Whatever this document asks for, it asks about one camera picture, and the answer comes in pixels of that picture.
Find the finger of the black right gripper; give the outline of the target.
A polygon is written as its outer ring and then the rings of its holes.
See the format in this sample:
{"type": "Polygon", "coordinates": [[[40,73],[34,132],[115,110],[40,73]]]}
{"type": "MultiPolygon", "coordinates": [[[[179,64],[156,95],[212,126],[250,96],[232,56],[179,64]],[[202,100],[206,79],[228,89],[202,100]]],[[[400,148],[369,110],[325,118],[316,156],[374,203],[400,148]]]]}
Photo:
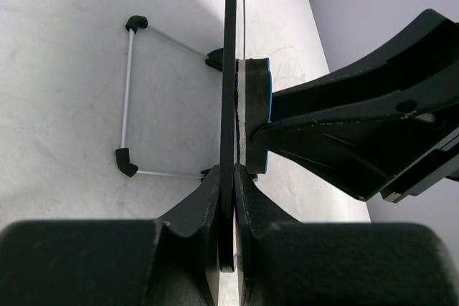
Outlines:
{"type": "Polygon", "coordinates": [[[273,94],[282,120],[405,90],[458,61],[458,24],[427,9],[400,33],[358,61],[273,94]]]}
{"type": "Polygon", "coordinates": [[[454,130],[458,96],[392,94],[273,122],[255,143],[368,201],[454,130]]]}

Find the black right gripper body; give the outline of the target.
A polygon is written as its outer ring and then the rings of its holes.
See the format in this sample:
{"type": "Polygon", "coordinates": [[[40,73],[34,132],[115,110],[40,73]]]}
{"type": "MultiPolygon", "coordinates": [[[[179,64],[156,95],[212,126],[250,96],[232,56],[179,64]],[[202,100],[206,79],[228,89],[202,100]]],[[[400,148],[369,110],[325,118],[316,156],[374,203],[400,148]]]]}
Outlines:
{"type": "Polygon", "coordinates": [[[403,170],[380,194],[386,202],[399,203],[408,196],[419,196],[443,178],[458,181],[458,130],[403,170]]]}

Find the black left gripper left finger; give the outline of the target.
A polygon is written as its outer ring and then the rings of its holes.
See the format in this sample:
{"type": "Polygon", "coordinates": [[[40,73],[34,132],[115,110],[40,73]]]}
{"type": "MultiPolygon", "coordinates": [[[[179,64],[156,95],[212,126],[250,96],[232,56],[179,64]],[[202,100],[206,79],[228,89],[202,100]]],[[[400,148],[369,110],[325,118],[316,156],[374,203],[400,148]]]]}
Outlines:
{"type": "Polygon", "coordinates": [[[219,167],[157,219],[30,220],[1,232],[3,305],[215,305],[219,167]]]}

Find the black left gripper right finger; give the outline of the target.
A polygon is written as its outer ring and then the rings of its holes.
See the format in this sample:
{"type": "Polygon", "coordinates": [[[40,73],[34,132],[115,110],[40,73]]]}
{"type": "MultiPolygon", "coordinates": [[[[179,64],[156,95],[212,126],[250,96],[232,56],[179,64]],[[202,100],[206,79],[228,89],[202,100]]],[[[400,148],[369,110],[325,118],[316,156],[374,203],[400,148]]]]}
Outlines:
{"type": "Polygon", "coordinates": [[[303,223],[234,170],[242,305],[456,305],[458,273],[419,224],[303,223]]]}

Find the white board with black frame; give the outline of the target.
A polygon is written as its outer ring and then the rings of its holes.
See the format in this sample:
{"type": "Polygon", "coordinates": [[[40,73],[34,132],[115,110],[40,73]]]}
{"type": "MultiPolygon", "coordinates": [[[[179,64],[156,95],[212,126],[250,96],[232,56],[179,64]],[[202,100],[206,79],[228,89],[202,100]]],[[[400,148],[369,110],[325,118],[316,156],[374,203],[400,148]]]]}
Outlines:
{"type": "Polygon", "coordinates": [[[222,65],[222,104],[219,149],[219,230],[218,254],[220,271],[233,273],[233,217],[235,166],[235,99],[237,86],[237,0],[224,3],[224,39],[222,65]]]}

